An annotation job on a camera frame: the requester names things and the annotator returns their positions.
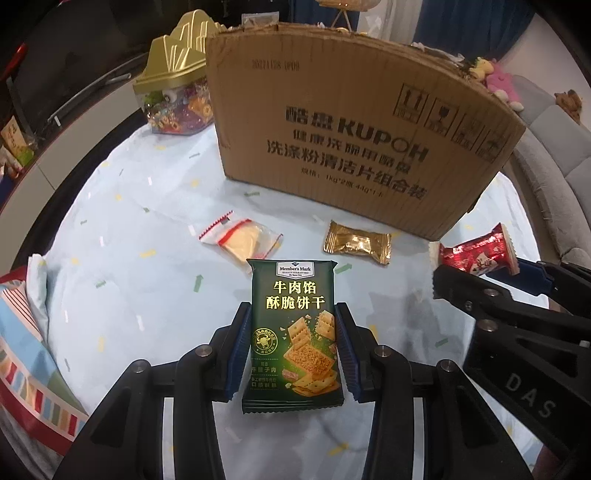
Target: gold plastic lid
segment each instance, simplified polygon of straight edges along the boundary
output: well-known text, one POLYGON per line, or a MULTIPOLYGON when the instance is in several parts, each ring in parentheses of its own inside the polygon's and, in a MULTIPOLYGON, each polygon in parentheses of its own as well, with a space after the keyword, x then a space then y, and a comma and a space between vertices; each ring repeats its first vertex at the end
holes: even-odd
POLYGON ((186 47, 194 48, 205 53, 205 39, 227 28, 214 22, 203 10, 193 10, 185 13, 178 25, 170 34, 186 47))
POLYGON ((135 93, 180 87, 205 77, 205 38, 224 30, 203 10, 184 14, 171 35, 152 40, 146 68, 134 82, 135 93))

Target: red wrapped candy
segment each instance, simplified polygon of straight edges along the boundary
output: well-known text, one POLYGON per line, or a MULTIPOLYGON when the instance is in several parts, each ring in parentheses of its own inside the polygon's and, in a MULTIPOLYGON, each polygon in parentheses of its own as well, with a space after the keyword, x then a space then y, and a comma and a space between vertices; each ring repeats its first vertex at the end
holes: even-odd
POLYGON ((439 244, 437 256, 437 265, 449 265, 478 277, 504 267, 509 269, 511 275, 519 273, 511 238, 502 223, 494 227, 492 232, 455 247, 439 244))

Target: gold circular emblem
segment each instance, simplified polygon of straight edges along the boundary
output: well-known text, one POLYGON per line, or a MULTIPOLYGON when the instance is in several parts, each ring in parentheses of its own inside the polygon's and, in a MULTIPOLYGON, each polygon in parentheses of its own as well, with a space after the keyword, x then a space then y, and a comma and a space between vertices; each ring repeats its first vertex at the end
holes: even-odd
POLYGON ((277 348, 277 335, 268 328, 259 328, 255 331, 253 345, 259 355, 270 355, 277 348))

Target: cardboard box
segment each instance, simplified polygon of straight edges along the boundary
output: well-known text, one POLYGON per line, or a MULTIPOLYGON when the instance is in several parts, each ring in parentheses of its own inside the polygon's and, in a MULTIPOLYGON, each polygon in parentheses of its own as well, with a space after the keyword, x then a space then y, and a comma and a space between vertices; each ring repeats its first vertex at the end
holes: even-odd
POLYGON ((279 24, 207 39, 229 178, 440 239, 525 126, 457 67, 362 35, 279 24))

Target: striped fabric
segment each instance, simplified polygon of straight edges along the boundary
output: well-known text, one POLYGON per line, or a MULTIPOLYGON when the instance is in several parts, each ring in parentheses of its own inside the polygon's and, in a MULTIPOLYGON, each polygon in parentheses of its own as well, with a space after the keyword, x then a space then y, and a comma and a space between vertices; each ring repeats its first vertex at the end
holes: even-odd
POLYGON ((88 415, 54 393, 59 376, 31 314, 26 285, 0 285, 0 404, 47 447, 65 455, 88 415))

